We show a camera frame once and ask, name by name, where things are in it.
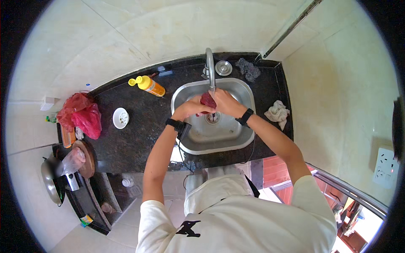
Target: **black smartwatch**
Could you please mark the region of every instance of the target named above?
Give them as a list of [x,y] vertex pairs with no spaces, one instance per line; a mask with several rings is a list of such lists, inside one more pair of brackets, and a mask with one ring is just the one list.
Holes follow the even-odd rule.
[[179,141],[181,141],[188,134],[188,131],[191,128],[189,123],[177,121],[171,118],[166,120],[166,125],[170,125],[175,128],[175,131],[178,132],[177,139],[179,139]]
[[174,127],[174,128],[175,128],[175,131],[177,131],[177,132],[179,132],[179,133],[180,133],[181,131],[183,131],[183,123],[184,123],[184,122],[177,121],[177,120],[170,119],[170,118],[168,118],[168,119],[166,120],[166,125],[170,125],[170,126]]
[[250,118],[250,116],[252,116],[252,114],[254,114],[254,111],[249,108],[249,109],[246,110],[246,112],[243,114],[243,116],[241,118],[235,119],[235,120],[237,122],[239,122],[241,125],[249,127],[246,122]]

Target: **orange grater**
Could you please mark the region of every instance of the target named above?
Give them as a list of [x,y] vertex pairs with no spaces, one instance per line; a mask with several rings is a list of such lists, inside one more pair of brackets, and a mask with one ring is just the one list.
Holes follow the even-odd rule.
[[64,148],[70,148],[72,143],[75,142],[76,140],[76,135],[75,135],[75,131],[73,132],[68,132],[66,130],[66,128],[64,128],[63,126],[60,126],[61,130],[62,130],[62,142],[63,142],[63,147]]

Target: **white bowl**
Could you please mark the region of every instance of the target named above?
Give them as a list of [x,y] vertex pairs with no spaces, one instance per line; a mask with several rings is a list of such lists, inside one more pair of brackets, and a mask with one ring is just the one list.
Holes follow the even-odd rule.
[[117,108],[113,114],[114,126],[118,129],[122,129],[128,124],[128,122],[129,122],[128,112],[122,107]]

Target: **drain strainer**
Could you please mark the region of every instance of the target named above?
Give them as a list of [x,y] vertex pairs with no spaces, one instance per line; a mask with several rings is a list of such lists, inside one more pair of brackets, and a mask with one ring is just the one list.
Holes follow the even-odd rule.
[[216,125],[221,121],[222,114],[220,112],[208,113],[205,115],[205,121],[210,125]]

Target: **raw meat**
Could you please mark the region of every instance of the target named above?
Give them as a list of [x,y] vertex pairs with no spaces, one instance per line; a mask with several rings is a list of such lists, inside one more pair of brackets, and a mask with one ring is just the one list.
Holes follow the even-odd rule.
[[215,100],[211,97],[208,91],[201,95],[200,103],[214,109],[217,108],[217,103],[215,103]]

